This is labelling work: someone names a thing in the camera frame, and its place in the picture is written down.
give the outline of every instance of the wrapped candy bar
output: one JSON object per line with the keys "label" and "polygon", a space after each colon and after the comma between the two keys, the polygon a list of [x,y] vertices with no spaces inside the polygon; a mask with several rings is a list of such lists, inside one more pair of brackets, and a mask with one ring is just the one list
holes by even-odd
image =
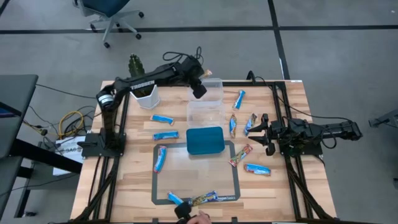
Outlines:
{"label": "wrapped candy bar", "polygon": [[243,96],[244,96],[245,93],[246,93],[245,91],[239,90],[239,97],[238,97],[238,99],[236,99],[234,105],[232,106],[232,108],[234,110],[240,109],[241,104],[242,104],[242,99],[243,99]]}
{"label": "wrapped candy bar", "polygon": [[173,118],[168,118],[166,116],[161,116],[161,115],[152,115],[150,117],[151,121],[158,121],[158,122],[165,122],[168,123],[169,125],[173,125],[174,124],[174,119]]}
{"label": "wrapped candy bar", "polygon": [[217,192],[214,190],[212,192],[209,192],[207,194],[201,195],[199,197],[190,198],[188,203],[191,206],[197,206],[197,205],[200,205],[202,203],[217,202],[217,201],[218,201]]}
{"label": "wrapped candy bar", "polygon": [[244,159],[251,151],[253,148],[247,144],[240,152],[238,152],[232,159],[229,160],[229,163],[232,166],[235,166],[242,160]]}
{"label": "wrapped candy bar", "polygon": [[166,160],[166,146],[160,146],[159,147],[159,154],[157,156],[157,161],[154,166],[154,172],[159,173],[162,170],[164,161]]}
{"label": "wrapped candy bar", "polygon": [[235,138],[236,135],[236,117],[235,114],[232,114],[231,119],[229,120],[229,133],[232,138]]}
{"label": "wrapped candy bar", "polygon": [[266,175],[266,176],[271,175],[271,170],[268,167],[256,164],[245,164],[244,170],[246,170],[247,172],[251,172],[253,174]]}
{"label": "wrapped candy bar", "polygon": [[244,127],[244,130],[243,130],[245,136],[247,136],[249,134],[248,130],[254,126],[256,119],[257,119],[257,116],[254,113],[251,114],[250,119],[246,123],[246,126]]}
{"label": "wrapped candy bar", "polygon": [[174,202],[176,205],[180,205],[181,203],[183,203],[183,200],[180,199],[179,197],[177,197],[172,192],[168,192],[167,193],[167,199],[172,201],[172,202]]}
{"label": "wrapped candy bar", "polygon": [[154,140],[178,138],[178,131],[166,131],[154,134]]}

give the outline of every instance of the blue plastic lid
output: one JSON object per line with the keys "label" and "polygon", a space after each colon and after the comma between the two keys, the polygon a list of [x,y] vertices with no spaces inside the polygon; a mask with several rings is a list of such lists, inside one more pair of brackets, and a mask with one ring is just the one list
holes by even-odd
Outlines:
{"label": "blue plastic lid", "polygon": [[220,153],[224,148],[224,135],[221,127],[187,130],[187,150],[191,155]]}

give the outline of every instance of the floor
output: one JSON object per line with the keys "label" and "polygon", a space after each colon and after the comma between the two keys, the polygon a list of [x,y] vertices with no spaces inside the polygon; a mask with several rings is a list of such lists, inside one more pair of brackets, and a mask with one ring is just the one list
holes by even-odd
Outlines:
{"label": "floor", "polygon": [[[0,73],[38,74],[40,84],[65,91],[94,96],[102,80],[129,75],[131,53],[149,71],[163,63],[165,51],[193,54],[199,45],[204,67],[215,77],[242,79],[252,70],[269,80],[303,80],[312,114],[353,119],[364,134],[358,142],[338,141],[336,149],[324,150],[338,216],[359,222],[398,220],[398,190],[392,183],[398,177],[397,130],[368,125],[369,118],[398,105],[397,1],[135,0],[123,11],[145,12],[143,19],[128,19],[142,28],[142,39],[114,32],[110,49],[103,47],[102,34],[84,30],[93,16],[82,17],[72,0],[0,0],[0,6]],[[173,27],[183,28],[175,32]],[[37,87],[30,105],[57,122],[70,110],[95,104]],[[31,110],[25,118],[43,123]],[[32,144],[41,140],[24,126],[19,137]],[[69,187],[31,193],[27,210],[38,212],[36,217],[13,218],[21,194],[13,191],[1,223],[68,220],[77,179],[64,181]],[[17,179],[14,188],[23,183]]]}

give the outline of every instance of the white plant pot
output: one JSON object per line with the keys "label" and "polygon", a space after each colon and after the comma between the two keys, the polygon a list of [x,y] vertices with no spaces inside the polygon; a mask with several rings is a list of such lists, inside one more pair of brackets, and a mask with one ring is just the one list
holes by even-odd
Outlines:
{"label": "white plant pot", "polygon": [[132,92],[130,92],[130,94],[137,100],[141,108],[147,110],[154,109],[160,103],[159,90],[157,88],[157,85],[154,86],[154,89],[149,96],[138,98]]}

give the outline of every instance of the wooden table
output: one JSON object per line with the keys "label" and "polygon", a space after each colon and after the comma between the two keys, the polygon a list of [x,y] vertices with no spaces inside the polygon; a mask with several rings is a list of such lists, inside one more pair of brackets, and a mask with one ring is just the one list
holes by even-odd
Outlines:
{"label": "wooden table", "polygon": [[[103,86],[111,83],[112,81],[105,81]],[[286,81],[286,87],[290,105],[309,113],[303,83]],[[235,113],[238,119],[238,131],[236,138],[231,139],[228,123],[233,112],[232,105],[240,89],[246,91],[246,95],[241,109]],[[120,160],[111,222],[151,222],[152,218],[159,218],[160,222],[175,222],[177,219],[174,214],[175,205],[154,205],[151,201],[152,157],[154,146],[158,143],[186,142],[187,88],[160,87],[159,95],[162,101],[153,110],[141,109],[134,98],[131,97],[130,99],[125,130],[127,145]],[[203,210],[210,215],[213,222],[230,222],[231,217],[237,217],[240,222],[294,221],[284,158],[279,153],[266,156],[264,147],[248,139],[242,132],[251,113],[255,113],[259,118],[261,114],[267,113],[270,121],[277,119],[271,90],[264,86],[225,86],[223,102],[226,109],[226,120],[223,127],[225,140],[234,142],[236,152],[240,151],[245,144],[250,144],[254,149],[244,159],[244,162],[264,164],[272,169],[272,175],[264,177],[247,173],[243,169],[243,162],[239,163],[240,198],[233,202],[205,203],[194,207],[193,214],[196,214],[199,209]],[[152,114],[173,117],[175,124],[170,128],[166,123],[150,121]],[[292,110],[292,116],[311,121],[311,117],[294,110]],[[93,132],[99,132],[100,127],[101,118],[96,117],[93,122]],[[157,142],[152,140],[154,133],[171,129],[179,131],[179,139]],[[313,156],[302,156],[302,160],[309,191],[327,213],[335,216],[335,208],[323,164]],[[96,157],[84,161],[71,218],[77,217],[88,203],[96,161]],[[94,193],[98,186],[101,164],[102,162],[100,162]],[[302,194],[298,189],[297,192],[301,214],[304,217],[305,209]],[[104,194],[104,198],[108,198],[107,192]],[[102,199],[100,218],[104,217],[105,207],[106,199]]]}

